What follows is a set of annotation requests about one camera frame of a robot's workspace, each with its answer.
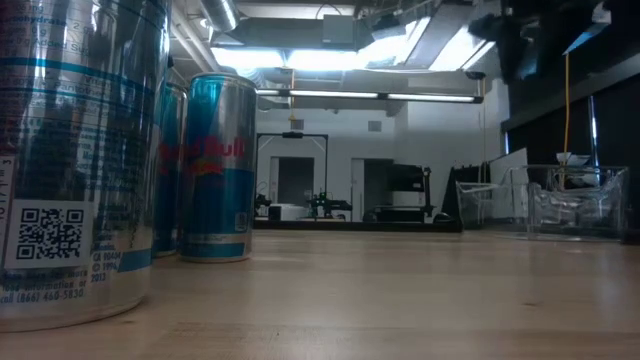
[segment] table surface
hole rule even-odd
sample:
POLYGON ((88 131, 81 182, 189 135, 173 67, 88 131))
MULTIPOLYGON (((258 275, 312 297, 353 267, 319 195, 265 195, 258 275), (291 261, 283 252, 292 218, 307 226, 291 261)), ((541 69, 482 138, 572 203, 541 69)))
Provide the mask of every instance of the table surface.
POLYGON ((254 249, 156 261, 139 307, 0 334, 0 359, 640 358, 640 248, 260 231, 254 249))

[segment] ceiling light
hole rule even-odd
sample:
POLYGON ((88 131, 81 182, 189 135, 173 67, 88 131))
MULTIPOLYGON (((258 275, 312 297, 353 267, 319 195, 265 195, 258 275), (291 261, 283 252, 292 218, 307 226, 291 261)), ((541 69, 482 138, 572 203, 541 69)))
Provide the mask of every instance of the ceiling light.
POLYGON ((296 70, 346 71, 357 68, 357 59, 353 51, 295 50, 287 66, 296 70))
POLYGON ((414 21, 407 24, 407 34, 409 34, 409 37, 400 50, 400 53, 396 55, 396 59, 394 61, 395 65, 407 62, 407 59, 409 59, 409 56, 411 56, 411 53, 413 52, 413 49, 416 48, 416 45, 418 45, 418 41, 420 41, 420 38, 422 37, 422 34, 424 34, 424 31, 427 29, 427 25, 429 25, 430 21, 430 17, 424 17, 418 20, 417 23, 414 21))
POLYGON ((436 60, 429 67, 429 70, 458 70, 482 45, 484 45, 484 40, 469 34, 467 26, 463 26, 444 46, 436 60))
POLYGON ((290 90, 290 89, 258 89, 259 96, 281 97, 324 97, 341 99, 378 99, 400 101, 427 101, 427 102, 454 102, 454 103, 480 103, 483 98, 460 95, 438 94, 387 94, 353 91, 316 91, 316 90, 290 90))
POLYGON ((482 47, 480 48, 480 50, 478 50, 475 54, 473 54, 473 56, 467 60, 466 63, 464 63, 464 65, 462 65, 462 70, 469 70, 473 65, 475 65, 478 60, 482 59, 483 56, 485 56, 489 50, 491 50, 494 46, 496 45, 495 41, 485 41, 484 45, 482 45, 482 47))
POLYGON ((278 96, 280 94, 279 90, 271 90, 271 89, 258 89, 256 90, 258 96, 278 96))
POLYGON ((331 97, 349 99, 376 99, 377 93, 350 92, 350 91, 315 91, 315 90, 290 90, 291 96, 300 97, 331 97))
POLYGON ((406 101, 435 101, 435 102, 460 102, 472 103, 476 101, 473 96, 455 96, 455 95, 430 95, 430 94, 389 94, 389 100, 406 100, 406 101))
POLYGON ((211 51, 220 65, 236 69, 284 66, 284 60, 277 50, 211 48, 211 51))

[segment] red bull can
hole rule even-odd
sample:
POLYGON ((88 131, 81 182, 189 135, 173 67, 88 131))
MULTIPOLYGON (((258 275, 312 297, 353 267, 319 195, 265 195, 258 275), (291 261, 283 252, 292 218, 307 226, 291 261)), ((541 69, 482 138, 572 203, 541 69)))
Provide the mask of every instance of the red bull can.
POLYGON ((228 262, 251 252, 255 191, 255 85, 230 74, 191 80, 183 163, 187 261, 228 262))
POLYGON ((147 293, 170 9, 0 1, 0 333, 101 319, 147 293))
POLYGON ((157 150, 153 210, 153 247, 156 257, 174 254, 180 234, 179 180, 186 104, 186 91, 178 85, 167 84, 158 124, 160 144, 157 150))

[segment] clear plastic container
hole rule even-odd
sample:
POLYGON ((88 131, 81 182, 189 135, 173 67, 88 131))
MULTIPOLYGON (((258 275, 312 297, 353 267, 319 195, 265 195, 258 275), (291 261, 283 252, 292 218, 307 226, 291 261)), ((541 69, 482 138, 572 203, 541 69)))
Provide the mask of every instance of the clear plastic container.
POLYGON ((624 167, 529 165, 499 184, 457 183, 466 230, 540 240, 617 241, 626 229, 624 167))

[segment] barcode label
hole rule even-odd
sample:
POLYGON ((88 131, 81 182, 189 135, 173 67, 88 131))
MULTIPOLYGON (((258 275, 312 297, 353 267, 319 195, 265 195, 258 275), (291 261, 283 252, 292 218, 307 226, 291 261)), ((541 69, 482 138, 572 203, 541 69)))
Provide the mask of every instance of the barcode label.
POLYGON ((236 231, 247 231, 247 213, 236 213, 236 231))
POLYGON ((13 167, 15 157, 0 156, 0 269, 4 242, 7 240, 7 225, 10 214, 11 196, 13 192, 13 167))
POLYGON ((91 203, 14 199, 6 269, 86 265, 91 248, 91 203))

